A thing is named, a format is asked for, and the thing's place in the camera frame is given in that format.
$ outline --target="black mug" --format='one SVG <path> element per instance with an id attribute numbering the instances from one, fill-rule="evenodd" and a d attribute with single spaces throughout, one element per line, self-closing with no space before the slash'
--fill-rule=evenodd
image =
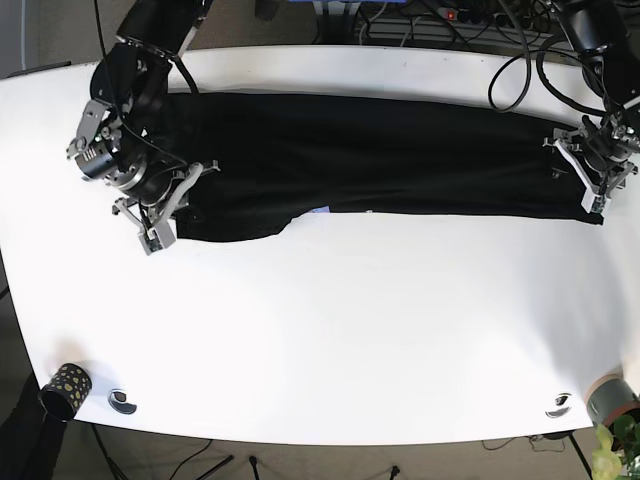
<path id="1" fill-rule="evenodd" d="M 65 363 L 40 390 L 40 403 L 61 422 L 72 420 L 91 391 L 91 378 L 73 363 Z"/>

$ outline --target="black garment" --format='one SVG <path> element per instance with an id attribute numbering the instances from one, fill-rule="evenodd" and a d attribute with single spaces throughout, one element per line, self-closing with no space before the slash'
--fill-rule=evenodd
<path id="1" fill-rule="evenodd" d="M 217 159 L 178 214 L 178 236 L 277 234 L 313 208 L 512 215 L 600 224 L 544 137 L 566 125 L 441 103 L 319 95 L 169 95 L 156 134 L 190 161 Z M 553 179 L 552 169 L 564 174 Z"/>

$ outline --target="green leaf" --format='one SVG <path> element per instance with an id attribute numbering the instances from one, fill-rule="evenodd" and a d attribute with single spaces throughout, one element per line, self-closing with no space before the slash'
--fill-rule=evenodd
<path id="1" fill-rule="evenodd" d="M 596 438 L 602 450 L 611 450 L 611 447 L 613 447 L 613 435 L 604 425 L 599 424 L 596 427 Z"/>
<path id="2" fill-rule="evenodd" d="M 594 480 L 615 480 L 622 471 L 620 458 L 611 450 L 594 450 L 592 464 Z"/>
<path id="3" fill-rule="evenodd" d="M 613 422 L 613 433 L 620 440 L 624 440 L 627 436 L 634 431 L 636 427 L 636 421 L 631 415 L 620 415 Z"/>

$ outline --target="wire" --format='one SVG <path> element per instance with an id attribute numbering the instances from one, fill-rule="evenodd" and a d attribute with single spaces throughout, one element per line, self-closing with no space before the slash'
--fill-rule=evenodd
<path id="1" fill-rule="evenodd" d="M 413 27 L 415 27 L 421 19 L 422 17 L 416 17 L 414 20 L 409 20 L 409 24 L 411 25 L 411 28 L 407 30 L 407 33 L 405 33 L 404 37 L 402 37 L 402 41 L 400 42 L 401 47 L 404 47 L 404 44 L 407 41 L 407 38 L 409 38 L 409 34 L 411 34 L 411 36 L 413 37 Z"/>
<path id="2" fill-rule="evenodd" d="M 500 28 L 500 26 L 497 23 L 495 24 L 495 27 L 496 27 L 496 31 L 500 35 L 502 35 L 504 38 L 509 40 L 511 43 L 515 43 L 517 45 L 520 45 L 520 42 L 518 40 L 514 40 L 509 35 L 507 35 L 505 32 L 503 32 L 502 29 Z M 527 42 L 527 45 L 532 45 L 532 44 L 536 43 L 538 41 L 538 39 L 540 38 L 540 35 L 542 35 L 542 32 L 538 30 L 538 35 L 536 35 L 536 37 L 533 40 L 530 40 L 529 42 Z"/>
<path id="3" fill-rule="evenodd" d="M 185 167 L 188 166 L 189 163 L 186 160 L 183 160 L 182 158 L 178 157 L 177 155 L 174 155 L 172 153 L 167 152 L 166 150 L 158 147 L 155 143 L 153 143 L 153 142 L 147 140 L 146 138 L 138 135 L 136 132 L 134 132 L 129 127 L 129 125 L 127 125 L 125 123 L 124 117 L 122 115 L 122 112 L 120 111 L 120 106 L 118 105 L 118 101 L 116 99 L 116 94 L 115 94 L 115 90 L 113 88 L 113 83 L 111 82 L 111 70 L 109 69 L 109 61 L 107 60 L 107 49 L 104 46 L 104 37 L 102 35 L 102 22 L 100 21 L 100 8 L 98 6 L 98 0 L 93 0 L 93 10 L 94 10 L 95 17 L 96 17 L 96 28 L 98 30 L 98 40 L 100 41 L 100 51 L 102 53 L 102 61 L 104 62 L 104 67 L 105 67 L 105 70 L 106 70 L 107 85 L 109 87 L 109 92 L 111 93 L 111 97 L 113 99 L 113 106 L 114 106 L 114 108 L 116 110 L 116 115 L 118 116 L 118 118 L 122 122 L 122 126 L 124 127 L 125 130 L 127 130 L 131 135 L 133 135 L 135 138 L 140 140 L 142 143 L 145 143 L 146 145 L 148 145 L 149 147 L 157 150 L 158 152 L 162 153 L 163 155 L 166 155 L 166 156 L 176 160 L 177 162 L 181 163 Z"/>
<path id="4" fill-rule="evenodd" d="M 414 15 L 414 14 L 407 14 L 407 13 L 403 13 L 402 11 L 398 10 L 398 13 L 404 17 L 404 18 L 408 18 L 408 19 L 412 19 L 412 18 L 422 18 L 422 19 L 427 19 L 427 18 L 432 18 L 434 19 L 436 22 L 442 23 L 442 24 L 446 24 L 447 20 L 445 20 L 444 18 L 442 18 L 441 16 L 437 16 L 434 17 L 432 14 L 430 13 L 422 13 L 422 14 L 418 14 L 418 15 Z M 456 42 L 456 35 L 455 33 L 449 28 L 450 25 L 445 25 L 445 27 L 447 28 L 447 30 L 449 30 L 449 43 L 445 44 L 444 46 L 442 46 L 441 48 L 443 49 L 447 49 L 450 48 L 451 45 L 453 45 Z"/>
<path id="5" fill-rule="evenodd" d="M 518 438 L 522 438 L 522 437 L 513 437 L 510 438 L 509 440 L 507 440 L 506 442 L 498 445 L 497 447 L 487 447 L 487 445 L 485 444 L 485 440 L 482 440 L 482 448 L 484 448 L 485 450 L 487 450 L 488 452 L 496 452 L 498 450 L 503 449 L 504 447 L 506 447 L 507 445 L 509 445 L 511 442 L 513 442 L 514 440 L 517 440 Z M 562 440 L 562 449 L 561 450 L 553 450 L 553 449 L 542 449 L 542 450 L 538 450 L 535 447 L 535 443 L 539 442 L 540 440 L 542 440 L 543 437 L 539 437 L 538 435 L 532 435 L 532 436 L 528 436 L 526 437 L 527 440 L 529 441 L 529 445 L 531 446 L 531 450 L 535 453 L 562 453 L 565 450 L 565 444 L 564 444 L 564 440 Z"/>
<path id="6" fill-rule="evenodd" d="M 178 473 L 178 470 L 180 470 L 180 468 L 182 468 L 182 466 L 187 463 L 189 460 L 191 460 L 192 458 L 197 457 L 198 455 L 200 455 L 202 452 L 204 452 L 207 448 L 209 448 L 211 446 L 211 444 L 213 443 L 213 440 L 209 440 L 207 442 L 207 444 L 204 446 L 204 448 L 198 450 L 196 453 L 194 453 L 193 455 L 188 456 L 187 458 L 185 458 L 182 462 L 180 462 L 180 464 L 176 467 L 176 469 L 173 471 L 173 473 L 171 474 L 171 476 L 169 477 L 169 480 L 173 480 L 173 477 L 176 476 L 176 473 Z"/>
<path id="7" fill-rule="evenodd" d="M 496 76 L 493 77 L 493 79 L 491 80 L 491 83 L 489 84 L 489 90 L 487 92 L 487 95 L 489 97 L 489 105 L 491 105 L 491 108 L 496 113 L 508 113 L 508 112 L 514 111 L 522 103 L 524 98 L 527 96 L 527 93 L 529 92 L 529 87 L 531 86 L 531 74 L 532 74 L 531 52 L 529 51 L 529 45 L 527 44 L 527 37 L 526 37 L 526 35 L 524 33 L 524 29 L 522 28 L 522 25 L 520 25 L 520 22 L 518 21 L 516 16 L 513 14 L 511 9 L 507 5 L 506 1 L 505 0 L 498 0 L 498 3 L 500 3 L 500 6 L 502 7 L 502 9 L 505 11 L 507 16 L 509 17 L 509 20 L 511 20 L 511 23 L 513 24 L 514 28 L 518 31 L 518 35 L 520 36 L 520 42 L 522 44 L 522 50 L 523 50 L 522 55 L 524 56 L 524 59 L 525 59 L 525 62 L 526 62 L 526 66 L 527 66 L 527 73 L 526 73 L 526 77 L 525 77 L 525 81 L 524 81 L 524 86 L 522 87 L 522 91 L 520 92 L 520 95 L 518 96 L 516 101 L 513 102 L 511 105 L 509 105 L 506 108 L 498 108 L 496 106 L 496 104 L 494 103 L 494 101 L 493 101 L 493 95 L 492 95 L 493 86 L 494 86 L 497 78 L 499 77 L 499 74 L 496 74 Z M 498 72 L 502 73 L 504 71 L 504 69 L 505 69 L 505 67 L 503 66 L 503 68 L 498 70 Z"/>
<path id="8" fill-rule="evenodd" d="M 571 432 L 569 434 L 569 440 L 571 441 L 571 445 L 573 445 L 573 448 L 575 449 L 576 453 L 578 454 L 578 457 L 580 458 L 580 462 L 582 463 L 582 466 L 584 467 L 584 471 L 587 472 L 587 475 L 589 476 L 589 478 L 593 478 L 591 475 L 591 467 L 589 466 L 589 462 L 587 462 L 587 459 L 584 458 L 584 454 L 582 453 L 582 449 L 580 448 L 580 445 L 578 445 L 578 442 L 576 441 L 575 437 L 573 436 L 573 432 Z"/>
<path id="9" fill-rule="evenodd" d="M 488 24 L 487 24 L 487 25 L 486 25 L 482 30 L 480 30 L 480 33 L 478 33 L 478 34 L 474 35 L 474 36 L 473 36 L 473 37 L 471 37 L 471 38 L 468 38 L 468 39 L 467 39 L 467 42 L 471 42 L 471 41 L 475 40 L 476 38 L 480 38 L 484 32 L 486 32 L 487 30 L 489 30 L 489 27 L 491 27 L 491 24 L 490 24 L 490 23 L 488 23 Z"/>
<path id="10" fill-rule="evenodd" d="M 511 442 L 513 442 L 514 440 L 516 440 L 518 437 L 513 437 L 510 438 L 509 440 L 507 440 L 506 442 L 504 442 L 502 445 L 498 446 L 498 447 L 487 447 L 485 445 L 485 440 L 482 440 L 482 448 L 484 448 L 485 450 L 489 451 L 489 452 L 495 452 L 497 450 L 500 450 L 504 447 L 506 447 L 507 445 L 509 445 Z"/>
<path id="11" fill-rule="evenodd" d="M 184 63 L 182 63 L 182 59 L 176 55 L 172 58 L 172 60 L 178 68 L 180 75 L 182 75 L 182 78 L 184 78 L 184 81 L 187 82 L 187 85 L 189 85 L 189 90 L 191 90 L 191 93 L 193 93 L 194 95 L 198 95 L 200 93 L 200 90 L 198 90 L 198 85 L 196 85 L 196 81 L 189 73 L 189 70 L 187 70 L 187 67 L 184 65 Z"/>
<path id="12" fill-rule="evenodd" d="M 216 473 L 218 470 L 220 470 L 226 464 L 230 463 L 232 460 L 233 460 L 233 455 L 229 455 L 227 458 L 222 460 L 220 463 L 215 465 L 213 468 L 210 468 L 209 470 L 204 472 L 202 475 L 200 475 L 198 478 L 196 478 L 196 480 L 205 480 L 206 478 L 209 478 L 211 475 Z"/>
<path id="13" fill-rule="evenodd" d="M 371 29 L 371 25 L 373 25 L 373 22 L 375 22 L 380 17 L 380 15 L 384 13 L 384 11 L 387 9 L 387 5 L 388 3 L 385 2 L 384 5 L 382 5 L 382 8 L 380 9 L 380 11 L 376 13 L 373 17 L 371 17 L 371 20 L 367 22 L 367 28 L 366 28 L 367 36 L 369 36 L 369 30 Z M 360 45 L 363 45 L 362 35 L 364 34 L 364 32 L 365 32 L 365 28 L 364 27 L 360 28 L 360 35 L 358 35 Z"/>
<path id="14" fill-rule="evenodd" d="M 102 452 L 102 456 L 107 462 L 107 466 L 109 467 L 109 470 L 111 471 L 111 475 L 113 475 L 114 480 L 129 480 L 127 476 L 122 472 L 122 470 L 120 470 L 120 467 L 118 467 L 116 462 L 113 461 L 113 459 L 109 456 L 109 453 L 107 452 L 107 449 L 105 448 L 104 443 L 102 443 L 102 438 L 100 438 L 100 434 L 98 433 L 98 428 L 93 423 L 91 424 L 91 430 L 93 431 L 93 436 L 96 437 L 96 442 L 98 442 L 98 447 L 100 448 L 100 451 Z"/>
<path id="15" fill-rule="evenodd" d="M 539 50 L 538 55 L 536 57 L 536 70 L 538 71 L 538 76 L 540 77 L 540 81 L 542 82 L 544 87 L 549 91 L 549 93 L 551 93 L 551 95 L 556 97 L 562 103 L 570 106 L 574 110 L 577 110 L 577 111 L 582 112 L 582 113 L 586 113 L 587 115 L 593 115 L 593 116 L 596 116 L 596 117 L 604 117 L 604 116 L 606 116 L 606 112 L 604 112 L 602 110 L 595 109 L 595 108 L 586 107 L 586 106 L 576 102 L 575 100 L 567 97 L 566 95 L 560 93 L 560 91 L 558 91 L 553 85 L 551 85 L 551 82 L 549 82 L 549 79 L 547 78 L 547 76 L 544 73 L 544 57 L 545 57 L 547 51 L 551 51 L 550 47 L 552 47 L 556 43 L 560 43 L 562 41 L 566 41 L 566 38 L 564 37 L 564 34 L 558 34 L 558 35 L 554 35 L 552 37 L 547 38 L 544 42 L 542 42 L 542 45 L 540 45 L 540 50 Z M 584 64 L 581 61 L 579 61 L 579 62 L 581 63 L 581 65 L 583 67 L 585 67 L 586 71 L 591 72 L 591 69 L 588 68 L 586 66 L 586 64 Z M 598 81 L 598 83 L 599 83 L 600 87 L 602 88 L 603 92 L 606 93 L 606 90 L 604 88 L 604 85 L 603 85 L 602 81 L 598 77 L 596 77 L 595 75 L 593 75 L 593 78 L 595 78 L 596 81 Z"/>
<path id="16" fill-rule="evenodd" d="M 536 53 L 538 56 L 536 58 L 536 62 L 540 59 L 540 54 L 541 53 L 555 53 L 556 55 L 560 55 L 562 57 L 571 59 L 572 61 L 579 63 L 580 65 L 582 65 L 583 67 L 585 67 L 585 69 L 587 71 L 590 72 L 590 70 L 588 69 L 588 66 L 582 62 L 580 59 L 576 58 L 576 57 L 572 57 L 571 55 L 562 52 L 560 50 L 554 50 L 551 48 L 545 48 L 544 50 L 541 48 L 536 49 L 536 50 L 531 50 L 530 53 Z M 524 56 L 524 53 L 521 53 L 520 55 L 516 55 L 515 57 L 510 58 L 504 65 L 502 65 L 502 67 L 500 67 L 500 69 L 498 69 L 498 71 L 496 72 L 496 74 L 493 76 L 493 78 L 491 79 L 491 83 L 489 83 L 489 91 L 488 91 L 488 96 L 489 96 L 489 103 L 493 104 L 493 88 L 495 86 L 496 81 L 498 80 L 498 78 L 500 77 L 500 75 L 502 75 L 502 72 L 504 72 L 512 63 L 516 62 L 517 60 L 521 59 Z M 602 86 L 602 81 L 595 77 L 596 80 L 598 81 L 598 83 Z M 601 110 L 597 110 L 591 107 L 586 107 L 584 105 L 581 105 L 579 103 L 577 103 L 576 101 L 566 97 L 565 95 L 563 95 L 562 93 L 560 93 L 555 87 L 553 87 L 551 85 L 551 83 L 549 82 L 549 79 L 547 79 L 547 77 L 545 76 L 544 79 L 540 78 L 540 81 L 542 82 L 542 84 L 545 86 L 545 88 L 547 88 L 547 90 L 549 90 L 549 93 L 551 93 L 552 95 L 554 95 L 558 100 L 560 100 L 561 102 L 567 104 L 568 106 L 570 106 L 571 108 L 578 110 L 579 112 L 583 112 L 583 113 L 587 113 L 588 115 L 593 115 L 596 117 L 603 117 L 606 115 L 606 113 L 604 111 Z"/>
<path id="17" fill-rule="evenodd" d="M 531 437 L 527 437 L 527 439 L 529 440 L 529 445 L 531 445 L 531 450 L 533 450 L 536 453 L 563 453 L 566 449 L 566 445 L 564 444 L 564 438 L 560 439 L 562 442 L 562 448 L 560 450 L 556 450 L 553 448 L 542 448 L 542 449 L 538 449 L 536 448 L 536 443 L 542 441 L 544 437 L 540 436 L 540 435 L 533 435 Z"/>

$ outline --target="chair leg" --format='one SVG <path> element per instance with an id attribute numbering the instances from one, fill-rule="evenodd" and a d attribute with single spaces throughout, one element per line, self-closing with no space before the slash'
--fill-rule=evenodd
<path id="1" fill-rule="evenodd" d="M 251 468 L 253 468 L 253 476 L 255 480 L 260 480 L 260 474 L 258 473 L 258 459 L 254 456 L 249 457 L 249 463 L 251 464 Z"/>
<path id="2" fill-rule="evenodd" d="M 393 480 L 394 478 L 396 478 L 399 473 L 400 473 L 400 469 L 398 468 L 397 465 L 394 465 L 393 467 L 391 467 L 391 478 L 389 478 L 389 480 Z"/>

